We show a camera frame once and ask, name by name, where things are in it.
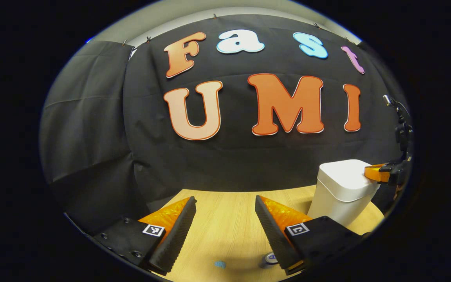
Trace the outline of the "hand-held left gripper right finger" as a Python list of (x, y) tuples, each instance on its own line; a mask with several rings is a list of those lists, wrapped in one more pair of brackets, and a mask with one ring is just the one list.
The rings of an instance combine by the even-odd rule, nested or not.
[(323, 266), (369, 234), (359, 235), (328, 216), (313, 219), (261, 195), (256, 195), (255, 212), (286, 275)]

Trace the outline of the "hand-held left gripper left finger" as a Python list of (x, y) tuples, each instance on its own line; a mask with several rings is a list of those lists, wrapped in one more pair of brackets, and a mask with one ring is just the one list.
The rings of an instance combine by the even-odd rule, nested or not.
[(182, 250), (196, 213), (187, 197), (139, 220), (122, 218), (93, 236), (93, 241), (130, 264), (167, 275)]

